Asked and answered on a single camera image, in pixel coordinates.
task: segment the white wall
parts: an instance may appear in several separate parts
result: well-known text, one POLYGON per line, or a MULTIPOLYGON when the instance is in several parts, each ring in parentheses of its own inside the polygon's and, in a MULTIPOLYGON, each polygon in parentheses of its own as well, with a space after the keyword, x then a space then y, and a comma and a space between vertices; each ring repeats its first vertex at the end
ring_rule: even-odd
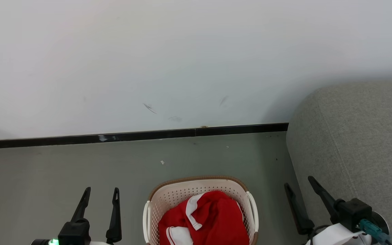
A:
POLYGON ((287 122, 388 74, 388 0, 0 0, 0 139, 287 122))

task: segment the gray fabric upholstery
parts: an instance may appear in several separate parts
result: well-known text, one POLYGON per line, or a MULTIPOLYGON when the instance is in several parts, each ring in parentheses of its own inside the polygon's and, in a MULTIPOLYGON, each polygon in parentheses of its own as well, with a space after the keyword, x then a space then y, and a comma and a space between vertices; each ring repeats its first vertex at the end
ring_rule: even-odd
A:
POLYGON ((297 108, 287 132, 306 210, 330 224, 313 175, 335 198, 357 197, 389 223, 392 236, 392 82, 321 88, 297 108))

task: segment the beige plastic basket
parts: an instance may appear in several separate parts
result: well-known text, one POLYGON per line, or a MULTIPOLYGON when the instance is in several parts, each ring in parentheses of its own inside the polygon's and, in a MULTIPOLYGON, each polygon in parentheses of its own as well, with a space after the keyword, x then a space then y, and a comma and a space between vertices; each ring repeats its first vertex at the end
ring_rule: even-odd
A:
POLYGON ((159 245, 158 222, 169 209, 189 197, 207 191, 222 191, 240 204, 249 244, 258 240, 258 210, 252 194, 238 179, 229 176, 202 176, 171 180, 157 186, 143 211, 143 235, 146 244, 159 245))

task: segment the brown basket rim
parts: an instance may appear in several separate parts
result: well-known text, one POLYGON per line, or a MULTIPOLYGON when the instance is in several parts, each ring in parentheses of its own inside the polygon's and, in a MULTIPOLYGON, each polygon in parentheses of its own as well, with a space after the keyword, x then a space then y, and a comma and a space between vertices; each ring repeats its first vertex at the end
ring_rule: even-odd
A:
POLYGON ((152 201, 152 197, 154 197, 154 194, 163 186, 175 184, 175 183, 194 181, 194 180, 231 180, 231 181, 234 181, 235 183, 238 183, 244 189, 244 191, 246 191, 246 192, 249 191, 247 189, 246 185, 238 178, 228 176, 228 175, 203 175, 203 176, 194 176, 194 177, 187 177, 187 178, 180 178, 180 179, 176 179, 176 180, 165 181, 165 182, 157 185, 157 187, 155 187, 154 190, 151 191, 151 193, 149 194, 149 201, 152 201))

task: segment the green led light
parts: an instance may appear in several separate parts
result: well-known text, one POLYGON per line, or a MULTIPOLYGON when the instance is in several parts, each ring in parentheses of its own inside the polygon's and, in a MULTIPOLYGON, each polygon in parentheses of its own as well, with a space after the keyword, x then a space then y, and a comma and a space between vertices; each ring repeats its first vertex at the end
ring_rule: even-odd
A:
POLYGON ((58 239, 52 239, 49 241, 49 245, 59 245, 59 240, 58 239))

